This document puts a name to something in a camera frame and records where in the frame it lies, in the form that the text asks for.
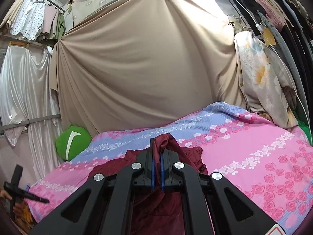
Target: green pillow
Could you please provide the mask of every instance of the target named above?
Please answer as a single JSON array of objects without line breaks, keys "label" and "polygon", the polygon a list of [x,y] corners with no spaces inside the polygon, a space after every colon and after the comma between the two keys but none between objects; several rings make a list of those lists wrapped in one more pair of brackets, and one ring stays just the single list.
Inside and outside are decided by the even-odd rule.
[{"label": "green pillow", "polygon": [[57,153],[62,159],[70,161],[83,152],[90,144],[92,137],[89,132],[78,126],[70,126],[55,141]]}]

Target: cream floral fabric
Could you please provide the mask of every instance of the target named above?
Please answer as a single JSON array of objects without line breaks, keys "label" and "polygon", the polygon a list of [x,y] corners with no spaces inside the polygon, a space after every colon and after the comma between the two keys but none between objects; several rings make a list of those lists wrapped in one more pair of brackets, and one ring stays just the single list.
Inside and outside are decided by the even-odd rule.
[{"label": "cream floral fabric", "polygon": [[247,31],[235,35],[235,48],[239,86],[247,108],[270,116],[282,128],[298,125],[291,111],[296,106],[295,83],[280,58]]}]

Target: beige curtain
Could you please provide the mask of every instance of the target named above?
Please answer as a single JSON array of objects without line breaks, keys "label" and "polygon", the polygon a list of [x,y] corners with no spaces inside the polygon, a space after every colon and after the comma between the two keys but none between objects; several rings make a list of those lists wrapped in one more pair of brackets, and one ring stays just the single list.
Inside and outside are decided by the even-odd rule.
[{"label": "beige curtain", "polygon": [[216,101],[245,108],[234,30],[214,0],[118,0],[62,37],[51,68],[64,128],[92,136],[160,127]]}]

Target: maroon cloth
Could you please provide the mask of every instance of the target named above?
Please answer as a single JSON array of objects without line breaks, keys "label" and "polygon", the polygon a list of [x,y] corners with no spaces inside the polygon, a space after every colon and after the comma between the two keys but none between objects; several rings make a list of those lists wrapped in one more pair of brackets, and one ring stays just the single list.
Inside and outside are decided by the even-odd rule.
[{"label": "maroon cloth", "polygon": [[[180,220],[183,226],[182,218],[177,218],[182,212],[180,193],[164,193],[160,189],[160,154],[165,148],[178,153],[179,160],[194,167],[197,172],[208,174],[206,166],[202,163],[202,149],[200,147],[180,147],[174,137],[169,133],[157,136],[153,143],[153,155],[156,166],[156,189],[154,192],[145,196],[135,196],[131,234],[151,235],[155,231],[159,233],[162,227],[165,227],[173,220]],[[118,173],[124,166],[135,162],[137,155],[145,150],[128,150],[124,158],[115,159],[94,167],[88,179],[97,173],[102,173],[105,176]]]}]

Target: pink floral bedsheet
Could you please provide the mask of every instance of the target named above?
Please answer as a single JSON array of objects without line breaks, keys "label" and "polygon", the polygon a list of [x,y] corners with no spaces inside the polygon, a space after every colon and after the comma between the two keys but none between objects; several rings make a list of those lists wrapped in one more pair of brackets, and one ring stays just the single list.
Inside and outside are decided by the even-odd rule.
[{"label": "pink floral bedsheet", "polygon": [[28,201],[42,220],[87,179],[99,164],[144,149],[151,137],[171,133],[180,146],[203,149],[208,172],[226,176],[291,235],[313,205],[313,148],[304,132],[288,132],[270,121],[224,102],[157,129],[104,132],[71,162],[38,181],[30,192],[49,204]]}]

